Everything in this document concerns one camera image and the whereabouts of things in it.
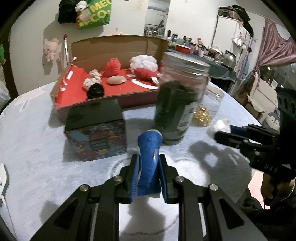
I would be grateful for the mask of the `person's right hand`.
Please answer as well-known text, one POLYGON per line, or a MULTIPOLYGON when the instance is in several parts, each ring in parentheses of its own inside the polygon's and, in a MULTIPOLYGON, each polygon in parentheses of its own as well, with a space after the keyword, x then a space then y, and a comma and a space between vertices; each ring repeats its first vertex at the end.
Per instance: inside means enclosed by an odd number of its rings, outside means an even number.
POLYGON ((295 179, 288 180, 287 182, 280 182, 274 176, 264 173, 261 185, 261 195, 264 204, 272 206, 279 204, 281 201, 288 199, 295 190, 295 179))

